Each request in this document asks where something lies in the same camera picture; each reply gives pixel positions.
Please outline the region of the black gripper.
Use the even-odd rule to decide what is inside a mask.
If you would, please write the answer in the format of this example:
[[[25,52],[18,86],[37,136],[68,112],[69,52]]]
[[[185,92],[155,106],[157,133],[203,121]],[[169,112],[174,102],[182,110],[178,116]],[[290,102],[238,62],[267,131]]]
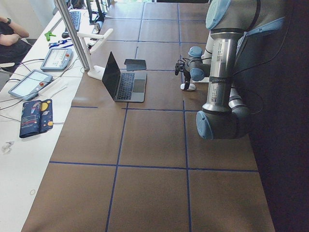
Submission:
[[[190,87],[190,72],[187,70],[186,62],[183,60],[177,60],[177,63],[175,64],[175,75],[178,75],[179,73],[183,73],[185,76],[185,82],[184,82],[184,89],[188,90]]]

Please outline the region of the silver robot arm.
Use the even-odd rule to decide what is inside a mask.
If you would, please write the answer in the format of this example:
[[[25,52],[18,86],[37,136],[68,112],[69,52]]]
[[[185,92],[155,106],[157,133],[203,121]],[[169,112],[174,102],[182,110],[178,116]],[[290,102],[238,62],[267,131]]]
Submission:
[[[233,71],[239,40],[282,28],[284,0],[212,0],[206,16],[209,37],[204,49],[193,46],[186,61],[175,65],[185,77],[182,90],[208,78],[206,103],[197,112],[196,125],[204,139],[237,139],[248,133],[250,110],[233,89]]]

